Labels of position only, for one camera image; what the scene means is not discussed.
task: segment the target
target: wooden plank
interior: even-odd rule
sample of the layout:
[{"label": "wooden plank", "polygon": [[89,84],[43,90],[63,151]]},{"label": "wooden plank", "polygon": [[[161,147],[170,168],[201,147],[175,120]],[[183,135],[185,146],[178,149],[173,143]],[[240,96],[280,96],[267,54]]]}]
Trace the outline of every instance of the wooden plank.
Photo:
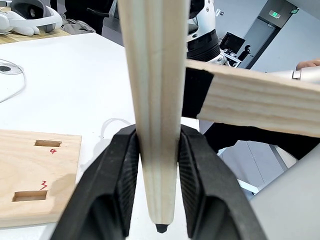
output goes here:
[{"label": "wooden plank", "polygon": [[59,219],[75,187],[80,146],[77,135],[0,130],[0,227]]},{"label": "wooden plank", "polygon": [[214,74],[198,119],[320,137],[320,85],[193,60]]},{"label": "wooden plank", "polygon": [[[2,12],[10,11],[9,7],[4,7],[1,9]],[[7,35],[0,35],[0,44],[10,44],[10,43],[16,43],[16,42],[23,42],[23,41],[29,41],[29,40],[36,40],[36,39],[46,39],[46,38],[55,38],[55,37],[63,37],[63,36],[69,36],[70,34],[63,31],[62,29],[57,29],[52,32],[44,32],[43,30],[40,30],[39,35],[33,35],[33,36],[25,36],[18,33],[10,33]]]},{"label": "wooden plank", "polygon": [[187,0],[119,0],[148,211],[174,216],[185,79]]}]

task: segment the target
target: white headset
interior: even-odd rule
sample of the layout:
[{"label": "white headset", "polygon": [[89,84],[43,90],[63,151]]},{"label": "white headset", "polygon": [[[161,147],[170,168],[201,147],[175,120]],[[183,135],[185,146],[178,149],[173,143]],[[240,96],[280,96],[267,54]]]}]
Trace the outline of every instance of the white headset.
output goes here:
[{"label": "white headset", "polygon": [[0,33],[15,31],[27,36],[39,34],[38,27],[46,33],[59,29],[62,18],[54,9],[40,0],[13,0],[5,2],[12,11],[0,11]]}]

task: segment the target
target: rectangular slot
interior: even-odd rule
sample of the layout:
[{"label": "rectangular slot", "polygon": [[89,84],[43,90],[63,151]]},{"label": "rectangular slot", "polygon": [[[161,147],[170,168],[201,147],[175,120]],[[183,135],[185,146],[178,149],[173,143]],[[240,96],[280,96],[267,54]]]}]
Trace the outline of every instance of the rectangular slot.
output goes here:
[{"label": "rectangular slot", "polygon": [[16,191],[12,202],[46,200],[48,191]]},{"label": "rectangular slot", "polygon": [[42,146],[42,147],[60,147],[60,144],[62,144],[62,141],[49,141],[49,140],[36,140],[35,146]]}]

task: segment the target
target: person's hand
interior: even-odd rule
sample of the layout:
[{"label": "person's hand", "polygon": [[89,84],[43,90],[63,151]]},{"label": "person's hand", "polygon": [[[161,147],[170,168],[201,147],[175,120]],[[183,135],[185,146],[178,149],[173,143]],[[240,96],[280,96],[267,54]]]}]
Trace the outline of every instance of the person's hand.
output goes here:
[{"label": "person's hand", "polygon": [[310,60],[310,61],[301,61],[299,64],[296,66],[296,70],[299,71],[303,68],[310,68],[310,67],[317,67],[320,66],[320,58]]}]

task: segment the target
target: white table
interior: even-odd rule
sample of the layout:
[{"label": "white table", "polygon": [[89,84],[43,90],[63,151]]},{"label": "white table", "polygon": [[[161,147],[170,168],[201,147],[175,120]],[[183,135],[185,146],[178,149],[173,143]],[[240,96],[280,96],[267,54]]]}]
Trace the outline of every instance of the white table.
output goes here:
[{"label": "white table", "polygon": [[[125,49],[95,33],[0,45],[1,58],[22,66],[27,87],[0,104],[0,129],[82,135],[77,182],[83,171],[126,124],[112,122],[100,141],[103,123],[120,118],[135,123]],[[1,81],[10,88],[19,81]],[[199,122],[183,123],[199,130]],[[54,223],[0,229],[0,240],[47,240]],[[148,216],[141,166],[130,240],[188,239],[181,189],[177,184],[174,222],[158,234]]]},{"label": "white table", "polygon": [[234,56],[231,56],[231,55],[229,55],[229,54],[226,54],[225,52],[223,52],[223,55],[224,55],[227,59],[230,59],[230,60],[236,62],[236,65],[234,66],[234,68],[239,67],[239,65],[242,63],[242,61],[239,60],[238,58],[236,58],[236,57],[234,57]]}]

